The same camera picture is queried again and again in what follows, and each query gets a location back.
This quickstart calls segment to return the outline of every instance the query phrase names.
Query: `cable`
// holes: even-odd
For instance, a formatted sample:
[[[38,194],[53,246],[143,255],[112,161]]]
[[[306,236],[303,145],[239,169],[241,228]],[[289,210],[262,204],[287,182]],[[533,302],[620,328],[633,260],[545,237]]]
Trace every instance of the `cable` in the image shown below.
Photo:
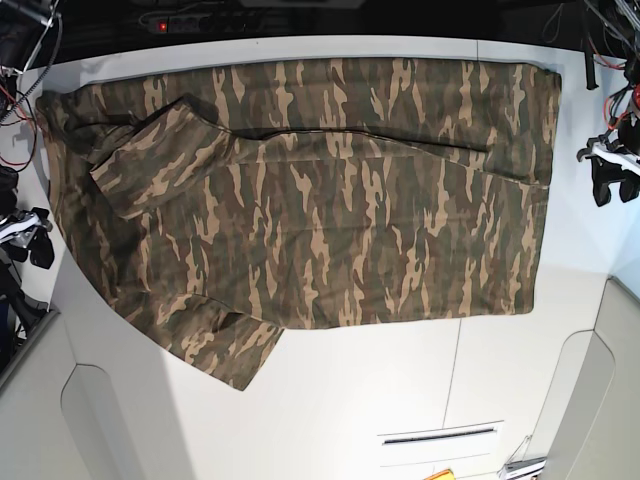
[[[616,6],[622,15],[627,17],[627,20],[635,31],[640,30],[640,18],[633,11],[633,8],[625,0],[615,0]]]
[[[611,29],[613,31],[613,33],[615,33],[617,35],[617,38],[621,41],[624,42],[632,51],[635,52],[635,49],[633,48],[633,45],[631,45],[631,42],[629,42],[629,40],[627,40],[627,38],[620,32],[620,30],[618,30],[618,28],[615,27],[615,25],[613,25],[609,20],[606,19],[606,17],[604,15],[602,15],[602,13],[600,13],[600,10],[598,10],[593,3],[591,3],[591,0],[583,0],[584,4],[589,7],[589,9],[596,14],[596,16],[600,19],[600,21],[602,21],[602,23],[605,25],[605,27]]]
[[[8,92],[3,92],[5,93],[5,95],[8,96],[10,101],[14,102],[14,105],[17,105],[17,103],[15,103],[15,99],[8,94]],[[26,170],[29,165],[31,165],[31,162],[33,161],[35,154],[36,154],[36,149],[38,146],[38,120],[35,117],[35,115],[33,114],[33,109],[31,108],[31,102],[29,101],[29,99],[22,93],[19,92],[21,98],[20,101],[25,100],[27,103],[27,108],[29,109],[29,113],[31,114],[31,117],[27,117],[23,120],[20,120],[21,122],[26,121],[29,126],[31,127],[31,129],[33,130],[33,148],[31,149],[31,153],[29,154],[29,159],[26,162],[9,162],[8,160],[5,160],[2,155],[0,155],[0,160],[4,163],[6,163],[7,165],[11,166],[11,167],[22,167],[18,170],[16,170],[17,173],[23,172],[24,170]]]
[[[553,12],[553,15],[551,15],[549,17],[549,20],[547,20],[547,23],[544,24],[544,27],[542,27],[542,32],[540,33],[540,38],[542,38],[542,41],[544,43],[553,43],[558,39],[558,35],[560,35],[560,21],[562,20],[562,12],[564,11],[564,3],[561,3],[558,8],[556,8],[556,11]],[[556,33],[553,34],[552,38],[545,38],[545,34],[547,32],[547,29],[549,28],[549,25],[551,25],[551,22],[553,22],[554,18],[558,18],[558,22],[556,25]]]
[[[33,82],[33,85],[31,85],[31,88],[27,90],[27,92],[22,96],[22,98],[20,98],[20,100],[14,103],[13,107],[11,107],[11,109],[8,112],[6,112],[2,117],[0,117],[0,123],[3,123],[9,117],[9,115],[11,115],[13,112],[16,111],[17,108],[20,107],[20,104],[24,101],[24,99],[27,98],[29,95],[31,95],[35,91],[38,85],[40,85],[40,82],[42,82],[42,79],[44,78],[44,76],[47,73],[49,73],[49,70],[51,70],[51,67],[53,66],[53,62],[56,60],[56,57],[58,56],[58,50],[60,49],[60,43],[62,40],[62,16],[60,14],[56,15],[56,20],[58,20],[58,37],[56,38],[56,44],[53,47],[53,53],[51,54],[49,63],[47,63],[47,66],[42,71],[38,79],[35,82]]]
[[[20,119],[21,122],[29,119],[29,117],[27,117],[27,114],[23,110],[23,108],[18,104],[18,102],[16,102],[16,99],[13,98],[13,96],[2,85],[0,85],[0,92],[2,92],[10,102],[12,102],[16,107],[18,107],[18,111],[22,114],[22,116],[18,115],[18,118]]]
[[[22,123],[24,122],[24,118],[19,118],[18,120],[15,120],[13,122],[9,122],[9,123],[0,123],[0,127],[10,127],[11,125],[15,125],[16,123]]]
[[[616,57],[618,58],[618,55],[615,54],[615,52],[613,51],[613,49],[611,48],[611,45],[609,45],[609,41],[607,40],[607,37],[611,37],[614,40],[618,40],[619,42],[621,41],[619,38],[614,37],[613,35],[611,35],[611,32],[609,32],[609,30],[607,30],[607,27],[604,26],[604,23],[602,24],[602,38],[604,40],[604,46],[607,47],[607,51],[609,52],[609,54],[612,57]]]
[[[614,70],[624,70],[624,63],[620,63],[616,65],[614,63],[609,62],[606,58],[600,55],[600,53],[598,53],[598,49],[594,45],[593,40],[591,39],[591,36],[589,36],[589,43],[591,44],[591,48],[593,49],[593,52],[596,54],[596,57],[600,60],[599,62],[596,62],[596,63],[602,65],[603,67],[613,68]]]
[[[615,130],[618,128],[620,121],[629,115],[629,112],[623,112],[622,115],[616,117],[615,113],[618,110],[618,107],[622,103],[624,96],[627,94],[629,90],[632,90],[633,87],[631,85],[626,85],[622,87],[617,92],[609,95],[604,100],[604,105],[602,106],[602,116],[604,118],[604,122],[607,124],[607,128],[609,130]]]

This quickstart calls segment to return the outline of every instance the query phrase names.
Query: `white surface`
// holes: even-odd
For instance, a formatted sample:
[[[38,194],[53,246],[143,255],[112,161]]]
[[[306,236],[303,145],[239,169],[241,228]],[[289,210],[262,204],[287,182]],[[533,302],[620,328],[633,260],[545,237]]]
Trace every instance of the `white surface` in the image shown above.
[[[238,393],[137,334],[87,291],[77,267],[67,261],[56,301],[65,311],[77,358],[110,375],[150,478],[324,480],[383,475],[370,470],[377,464],[377,434],[504,420],[492,459],[482,466],[471,462],[466,472],[457,473],[465,477],[496,471],[533,432],[565,340],[593,327],[606,275],[620,264],[622,245],[639,217],[640,201],[622,205],[615,194],[611,204],[598,209],[591,196],[590,168],[575,159],[587,138],[603,130],[601,105],[622,85],[621,74],[615,74],[614,82],[614,74],[607,71],[599,79],[601,88],[588,92],[583,57],[577,52],[471,40],[357,36],[166,47],[52,69],[45,88],[70,91],[89,82],[217,64],[321,56],[476,58],[477,53],[492,61],[531,61],[563,75],[533,313],[462,322],[445,419],[460,322],[286,332],[249,389]],[[33,78],[35,72],[25,83]],[[5,136],[0,138],[3,155],[11,142],[16,157],[26,154],[26,142]],[[36,191],[32,170],[21,182]],[[54,243],[60,243],[55,233]],[[638,250],[635,243],[629,249],[632,254]],[[28,288],[50,292],[49,280],[25,280],[34,285]],[[86,294],[76,295],[78,291]],[[82,305],[74,304],[78,298]],[[88,318],[86,311],[92,312]],[[415,478],[415,473],[400,477]]]
[[[104,370],[77,365],[62,390],[60,407],[92,480],[144,480]]]
[[[457,480],[462,480],[463,478],[465,480],[498,480],[498,475],[496,475],[495,473],[485,473],[485,474],[481,474],[481,475],[471,475],[468,477],[456,477]]]
[[[90,480],[60,411],[74,367],[64,323],[54,318],[0,391],[3,479]]]
[[[60,277],[78,361],[109,373],[147,478],[377,478],[376,435],[444,420],[455,320],[287,331],[238,392],[137,334],[68,256]]]
[[[435,471],[431,464],[400,465],[381,469],[379,480],[416,480],[429,478]]]
[[[623,247],[618,253],[613,275],[620,279],[636,296],[640,296],[640,217],[629,220],[631,226]]]
[[[381,443],[378,461],[384,467],[450,462],[447,468],[455,472],[455,460],[493,453],[501,429],[502,422],[498,422],[464,428],[380,436],[378,437]]]

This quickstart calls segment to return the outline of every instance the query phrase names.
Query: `gray panel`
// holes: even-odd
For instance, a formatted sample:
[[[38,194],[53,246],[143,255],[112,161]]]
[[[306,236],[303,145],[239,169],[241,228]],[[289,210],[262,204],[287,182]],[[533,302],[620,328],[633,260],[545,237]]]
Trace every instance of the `gray panel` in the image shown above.
[[[638,478],[640,304],[609,281],[596,333],[613,352],[615,377],[569,480]]]
[[[524,458],[546,457],[549,454],[594,335],[591,330],[576,332],[564,342],[547,398]]]
[[[615,372],[611,352],[594,335],[541,480],[566,480],[578,457]]]

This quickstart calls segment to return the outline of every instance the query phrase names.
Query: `wrinkled fabric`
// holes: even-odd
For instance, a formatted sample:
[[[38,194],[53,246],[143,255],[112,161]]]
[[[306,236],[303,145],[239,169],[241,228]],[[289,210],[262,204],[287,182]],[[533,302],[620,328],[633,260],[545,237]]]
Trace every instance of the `wrinkled fabric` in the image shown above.
[[[244,389],[284,328],[533,308],[560,77],[314,59],[45,92],[51,203],[122,317]]]

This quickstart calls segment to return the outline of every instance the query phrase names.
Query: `camouflage fabric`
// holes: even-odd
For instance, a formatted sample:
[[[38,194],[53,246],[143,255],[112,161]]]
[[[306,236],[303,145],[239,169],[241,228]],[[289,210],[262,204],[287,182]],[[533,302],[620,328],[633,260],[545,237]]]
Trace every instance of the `camouflage fabric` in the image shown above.
[[[284,328],[533,308],[560,77],[314,59],[45,92],[55,219],[139,331],[244,389]]]

